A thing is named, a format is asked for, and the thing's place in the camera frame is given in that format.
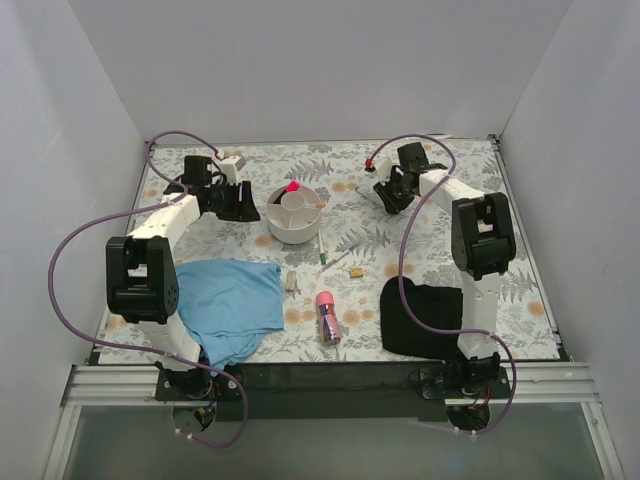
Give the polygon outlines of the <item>white round divided organizer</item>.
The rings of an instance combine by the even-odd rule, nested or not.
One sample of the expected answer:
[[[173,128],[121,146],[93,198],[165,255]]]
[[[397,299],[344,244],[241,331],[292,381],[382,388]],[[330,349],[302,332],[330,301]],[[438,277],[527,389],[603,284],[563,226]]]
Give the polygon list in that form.
[[[266,222],[270,232],[282,243],[298,245],[313,240],[322,223],[322,210],[305,209],[305,203],[321,202],[318,194],[306,187],[283,193],[276,189],[266,204]]]

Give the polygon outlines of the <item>pink black highlighter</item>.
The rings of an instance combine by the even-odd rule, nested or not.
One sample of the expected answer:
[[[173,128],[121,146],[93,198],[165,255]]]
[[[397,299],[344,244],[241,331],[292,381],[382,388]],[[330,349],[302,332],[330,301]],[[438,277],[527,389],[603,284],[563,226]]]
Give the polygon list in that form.
[[[297,181],[291,181],[283,190],[283,193],[296,192],[300,188],[300,184]]]

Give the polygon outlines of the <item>white marker green cap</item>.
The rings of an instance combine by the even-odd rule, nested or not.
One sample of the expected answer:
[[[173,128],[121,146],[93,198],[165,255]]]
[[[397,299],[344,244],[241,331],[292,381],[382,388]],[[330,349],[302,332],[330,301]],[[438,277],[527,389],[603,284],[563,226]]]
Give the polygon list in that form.
[[[320,230],[317,233],[317,241],[318,241],[318,248],[319,248],[320,264],[322,266],[325,266],[327,264],[327,255],[324,248],[322,232]]]

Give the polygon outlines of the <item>white marker blue cap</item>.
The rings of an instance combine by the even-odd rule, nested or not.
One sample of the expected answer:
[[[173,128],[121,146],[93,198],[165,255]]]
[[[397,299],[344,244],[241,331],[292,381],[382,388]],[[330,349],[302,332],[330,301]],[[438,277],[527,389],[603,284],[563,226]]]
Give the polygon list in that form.
[[[363,198],[368,199],[369,201],[372,201],[374,203],[378,203],[379,202],[378,195],[373,190],[371,190],[370,188],[357,187],[355,189],[355,191],[359,195],[361,195]]]

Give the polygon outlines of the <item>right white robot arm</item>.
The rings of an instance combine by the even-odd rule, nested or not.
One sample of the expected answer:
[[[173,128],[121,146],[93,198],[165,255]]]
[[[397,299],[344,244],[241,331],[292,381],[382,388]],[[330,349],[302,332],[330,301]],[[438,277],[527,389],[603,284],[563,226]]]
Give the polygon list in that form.
[[[462,285],[417,285],[401,274],[388,280],[380,295],[383,347],[429,360],[410,378],[426,398],[489,395],[492,385],[507,389],[495,330],[503,277],[516,256],[509,201],[454,179],[454,168],[430,162],[419,142],[399,147],[397,156],[367,160],[366,171],[378,177],[374,192],[391,215],[415,198],[432,200],[449,215],[451,257]]]

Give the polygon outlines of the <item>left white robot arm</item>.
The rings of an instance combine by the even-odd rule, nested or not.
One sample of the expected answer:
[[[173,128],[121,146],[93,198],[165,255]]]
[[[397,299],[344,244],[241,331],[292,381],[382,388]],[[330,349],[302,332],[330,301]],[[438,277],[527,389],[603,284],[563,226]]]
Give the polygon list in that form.
[[[210,394],[211,373],[198,365],[202,348],[188,333],[177,308],[179,286],[172,249],[187,228],[205,213],[223,221],[257,222],[251,183],[240,178],[246,160],[236,154],[215,163],[211,157],[188,155],[183,174],[163,192],[168,205],[154,211],[125,237],[106,244],[106,293],[109,310],[137,326],[151,347],[162,352],[156,363],[168,385],[188,398]]]

